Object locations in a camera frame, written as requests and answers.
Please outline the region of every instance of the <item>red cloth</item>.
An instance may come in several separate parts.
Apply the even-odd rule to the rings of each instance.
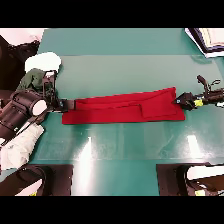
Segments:
[[[62,115],[62,124],[97,124],[185,120],[176,88],[76,100],[76,109]]]

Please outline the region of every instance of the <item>teal table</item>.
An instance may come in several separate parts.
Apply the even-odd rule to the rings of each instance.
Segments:
[[[205,59],[183,29],[49,29],[39,53],[47,51],[62,58],[61,98],[171,86],[198,94],[197,75],[224,75],[223,58]],[[72,195],[159,195],[156,164],[223,163],[223,113],[206,106],[183,122],[94,125],[62,125],[51,113],[30,162],[73,164]]]

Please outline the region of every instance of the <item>dark green cloth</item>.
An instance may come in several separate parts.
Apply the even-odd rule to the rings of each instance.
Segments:
[[[24,90],[24,89],[33,89],[37,92],[42,92],[43,85],[42,79],[44,77],[45,71],[40,69],[31,69],[26,75],[21,79],[17,90]]]

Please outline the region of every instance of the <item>yellow label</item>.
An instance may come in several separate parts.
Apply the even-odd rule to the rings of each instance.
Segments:
[[[195,104],[196,107],[201,107],[201,106],[203,106],[203,102],[202,102],[202,100],[195,100],[195,101],[194,101],[194,104]]]
[[[196,196],[205,196],[205,191],[204,190],[195,191],[195,195]]]
[[[37,196],[37,191],[34,192],[33,194],[30,194],[29,196]]]

